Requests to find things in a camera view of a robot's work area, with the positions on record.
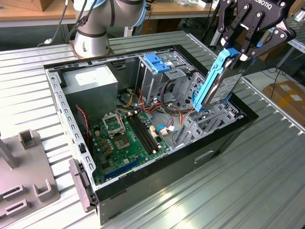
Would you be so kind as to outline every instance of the wire connector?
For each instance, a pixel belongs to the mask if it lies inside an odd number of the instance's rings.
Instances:
[[[126,90],[129,92],[129,94],[132,94],[132,89],[127,88]]]
[[[53,38],[46,39],[44,44],[51,44],[53,42]]]

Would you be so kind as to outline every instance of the pci slot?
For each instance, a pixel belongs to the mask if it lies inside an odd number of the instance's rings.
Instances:
[[[153,138],[150,136],[150,134],[145,129],[143,123],[137,116],[128,116],[127,121],[132,127],[133,131],[145,147],[148,154],[156,153],[159,148]]]
[[[121,167],[121,168],[119,168],[117,170],[114,170],[114,171],[104,175],[104,178],[108,179],[108,178],[114,177],[114,176],[116,176],[116,175],[118,175],[118,174],[120,174],[122,172],[125,172],[126,170],[128,170],[128,169],[130,169],[132,167],[135,167],[140,160],[141,160],[141,158],[138,158],[137,160],[129,163],[128,165],[125,165],[125,166],[123,166],[123,167]]]

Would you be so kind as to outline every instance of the desk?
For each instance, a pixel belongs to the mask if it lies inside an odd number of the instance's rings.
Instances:
[[[0,9],[0,28],[36,25],[57,25],[64,8],[63,0],[54,0],[44,12],[4,5]],[[70,1],[62,20],[63,24],[74,24],[75,12]]]
[[[177,2],[153,2],[151,4],[151,20],[154,19],[170,19],[170,18],[199,18],[209,15],[210,7],[202,7],[198,4],[191,6],[182,6]],[[146,13],[145,19],[149,18],[149,13]],[[132,27],[125,27],[124,37],[132,35]]]
[[[116,54],[170,44],[182,45],[208,69],[216,57],[183,31],[110,39]],[[71,151],[42,67],[75,59],[66,44],[0,52],[1,133],[11,136],[13,127],[38,130],[61,194],[6,229],[100,228],[94,211],[83,212],[69,174]],[[104,229],[302,228],[305,129],[247,80],[241,79],[234,92],[259,115],[257,121],[225,153],[122,212]]]
[[[58,24],[63,7],[63,0],[54,0],[44,12],[4,6],[4,9],[0,9],[0,28]],[[182,6],[175,1],[170,3],[154,2],[152,3],[151,19],[207,17],[209,10],[209,7],[202,7],[197,4]],[[69,2],[62,23],[75,23],[75,11],[72,2]],[[125,27],[124,36],[131,36],[131,30],[131,27]]]

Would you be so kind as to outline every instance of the cardboard box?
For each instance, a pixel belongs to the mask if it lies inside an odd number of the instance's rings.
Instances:
[[[305,0],[296,0],[292,6],[290,7],[290,10],[289,10],[289,13],[288,13],[288,16],[290,15],[294,15],[296,12],[298,12],[301,7],[305,4]]]
[[[53,0],[0,0],[0,5],[15,6],[35,11],[44,11]]]
[[[272,100],[301,125],[305,126],[305,92],[292,81],[276,83]],[[263,89],[270,98],[273,83]]]

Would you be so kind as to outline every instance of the yellow wire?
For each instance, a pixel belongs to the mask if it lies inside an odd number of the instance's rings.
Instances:
[[[134,95],[134,93],[131,93],[131,95],[130,95],[130,100],[129,100],[128,104],[125,105],[125,106],[123,106],[123,107],[129,107],[129,106],[132,104],[133,95]]]

